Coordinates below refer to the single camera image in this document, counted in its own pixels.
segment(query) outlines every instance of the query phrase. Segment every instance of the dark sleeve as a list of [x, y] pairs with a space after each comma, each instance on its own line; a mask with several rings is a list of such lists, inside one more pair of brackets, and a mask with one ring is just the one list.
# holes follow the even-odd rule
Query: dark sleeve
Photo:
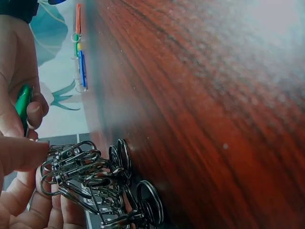
[[0, 14], [30, 23], [37, 13], [38, 5], [37, 0], [0, 0]]

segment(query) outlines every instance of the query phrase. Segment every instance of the wooden surface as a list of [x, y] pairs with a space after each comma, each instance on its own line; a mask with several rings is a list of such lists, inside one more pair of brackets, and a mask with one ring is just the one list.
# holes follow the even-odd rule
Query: wooden surface
[[88, 124], [180, 228], [305, 228], [299, 0], [87, 0]]

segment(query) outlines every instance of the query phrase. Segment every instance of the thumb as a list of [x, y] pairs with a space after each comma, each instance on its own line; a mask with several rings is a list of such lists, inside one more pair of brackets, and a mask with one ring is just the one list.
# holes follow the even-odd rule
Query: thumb
[[49, 143], [14, 137], [0, 137], [0, 146], [0, 162], [5, 176], [14, 170], [30, 171], [37, 168], [50, 148]]
[[23, 137], [24, 130], [20, 117], [10, 102], [7, 87], [0, 85], [0, 131], [7, 137]]

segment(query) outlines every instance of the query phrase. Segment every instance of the fingernail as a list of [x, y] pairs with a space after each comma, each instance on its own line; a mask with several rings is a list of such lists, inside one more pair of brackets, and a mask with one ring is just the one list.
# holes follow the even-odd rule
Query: fingernail
[[30, 113], [31, 113], [31, 114], [36, 113], [36, 112], [39, 111], [39, 109], [40, 109], [40, 105], [38, 105], [36, 108], [30, 110]]
[[21, 133], [17, 128], [12, 128], [4, 134], [6, 137], [23, 137], [23, 133]]

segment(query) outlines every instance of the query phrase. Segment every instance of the poster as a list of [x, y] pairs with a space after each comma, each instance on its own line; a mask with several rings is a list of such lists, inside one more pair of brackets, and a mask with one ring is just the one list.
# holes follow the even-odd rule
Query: poster
[[50, 110], [37, 130], [39, 138], [88, 133], [81, 94], [76, 90], [73, 1], [56, 6], [39, 1], [30, 27], [34, 35], [41, 93]]

